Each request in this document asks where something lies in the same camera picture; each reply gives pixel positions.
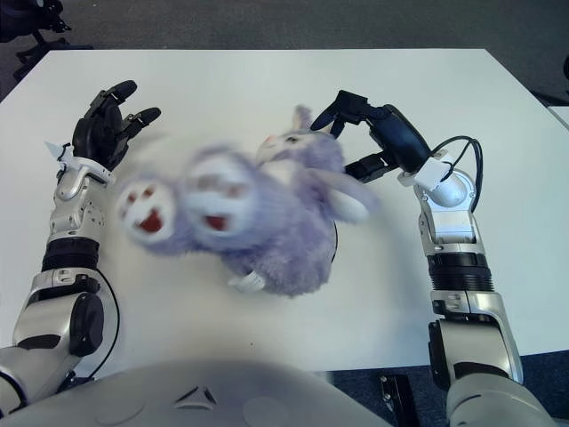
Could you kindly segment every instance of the plush toy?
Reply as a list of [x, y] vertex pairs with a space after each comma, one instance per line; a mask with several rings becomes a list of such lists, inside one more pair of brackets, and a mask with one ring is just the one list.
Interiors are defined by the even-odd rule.
[[360, 222], [375, 195], [343, 173], [340, 144], [309, 130], [269, 137], [256, 164], [226, 147], [198, 152], [176, 181], [142, 175], [125, 184], [117, 209], [128, 236], [156, 254], [218, 254], [242, 291], [290, 296], [326, 283], [336, 249], [334, 220]]

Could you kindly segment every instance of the white table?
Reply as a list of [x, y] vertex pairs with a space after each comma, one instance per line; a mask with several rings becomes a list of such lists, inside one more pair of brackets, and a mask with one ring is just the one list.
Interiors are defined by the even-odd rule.
[[569, 107], [548, 107], [548, 110], [569, 129]]
[[[173, 173], [195, 146], [220, 139], [253, 152], [287, 129], [297, 103], [319, 112], [339, 89], [395, 104], [431, 147], [456, 134], [477, 137], [485, 152], [477, 219], [517, 345], [522, 354], [569, 348], [568, 133], [484, 50], [49, 53], [0, 104], [2, 345], [44, 254], [57, 166], [43, 141], [69, 139], [93, 95], [125, 79], [139, 90], [124, 112], [158, 106], [163, 115], [137, 137], [119, 179], [150, 159]], [[347, 161], [377, 150], [363, 125], [348, 127], [341, 141]], [[435, 315], [419, 205], [395, 172], [369, 185], [381, 212], [363, 226], [339, 227], [330, 283], [296, 299], [239, 294], [213, 256], [146, 254], [109, 218], [100, 267], [124, 323], [102, 372], [200, 356], [319, 371], [429, 363]], [[112, 308], [108, 317], [110, 332]]]

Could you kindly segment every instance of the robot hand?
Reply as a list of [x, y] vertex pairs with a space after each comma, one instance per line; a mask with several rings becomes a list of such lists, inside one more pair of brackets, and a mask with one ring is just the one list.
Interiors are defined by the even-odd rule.
[[127, 80], [99, 92], [73, 132], [75, 156], [89, 158], [109, 171], [118, 166], [128, 150], [127, 142], [161, 114], [154, 107], [123, 119], [118, 106], [134, 91], [136, 84]]

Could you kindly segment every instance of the lavender stuffed bunny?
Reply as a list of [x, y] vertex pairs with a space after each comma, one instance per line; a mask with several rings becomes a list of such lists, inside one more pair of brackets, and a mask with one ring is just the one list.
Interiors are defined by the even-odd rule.
[[257, 165], [217, 147], [197, 153], [175, 182], [127, 183], [117, 207], [128, 236], [156, 254], [218, 254], [242, 291], [316, 291], [330, 275], [334, 220], [360, 222], [377, 201], [343, 173], [339, 143], [308, 130], [305, 108], [293, 122], [261, 145]]

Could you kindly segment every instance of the white fur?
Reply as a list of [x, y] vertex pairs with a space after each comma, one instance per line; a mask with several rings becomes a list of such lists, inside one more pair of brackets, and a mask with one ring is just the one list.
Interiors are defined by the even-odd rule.
[[[199, 188], [200, 179], [214, 177], [216, 182], [205, 189]], [[232, 185], [246, 189], [239, 198], [229, 197], [227, 191]], [[227, 155], [206, 159], [189, 171], [181, 203], [185, 212], [197, 227], [215, 236], [232, 236], [245, 230], [252, 221], [252, 210], [256, 194], [254, 183], [240, 164]], [[204, 222], [206, 215], [227, 216], [227, 230], [215, 230]]]
[[363, 203], [336, 189], [330, 189], [329, 202], [333, 211], [346, 221], [362, 222], [370, 215]]
[[256, 292], [265, 287], [265, 279], [259, 276], [255, 271], [247, 276], [234, 276], [228, 282], [229, 286], [239, 289], [241, 292]]
[[[153, 193], [145, 197], [144, 191], [153, 189]], [[174, 195], [172, 191], [157, 181], [136, 181], [126, 187], [117, 200], [117, 212], [124, 229], [131, 238], [143, 244], [156, 243], [166, 240], [174, 232], [173, 220], [176, 213]], [[156, 209], [162, 220], [162, 228], [156, 232], [146, 232], [137, 224], [146, 220]]]
[[264, 163], [261, 165], [260, 169], [264, 173], [275, 178], [281, 184], [286, 187], [290, 187], [293, 182], [293, 177], [298, 172], [299, 167], [301, 167], [301, 165], [299, 165], [298, 162], [286, 159]]
[[281, 136], [269, 136], [257, 149], [257, 163], [269, 162], [285, 150], [305, 149], [316, 138], [310, 133], [288, 133]]

